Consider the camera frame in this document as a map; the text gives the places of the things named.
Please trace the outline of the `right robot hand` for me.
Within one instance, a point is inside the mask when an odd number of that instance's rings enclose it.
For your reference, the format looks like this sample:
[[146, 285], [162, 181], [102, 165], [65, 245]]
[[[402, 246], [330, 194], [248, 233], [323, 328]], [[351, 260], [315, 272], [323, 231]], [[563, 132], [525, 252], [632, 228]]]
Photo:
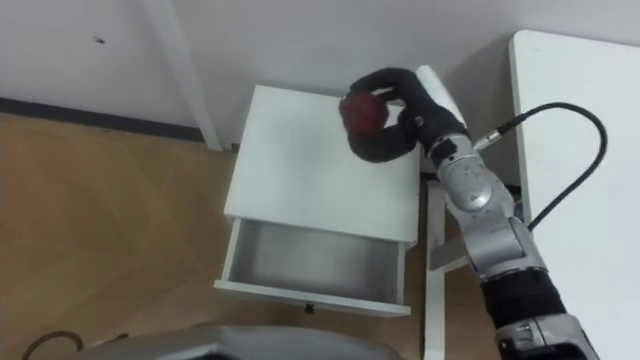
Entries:
[[467, 133], [449, 91], [427, 65], [363, 76], [350, 85], [338, 111], [351, 151], [370, 163], [395, 160], [417, 145], [430, 151], [440, 139]]

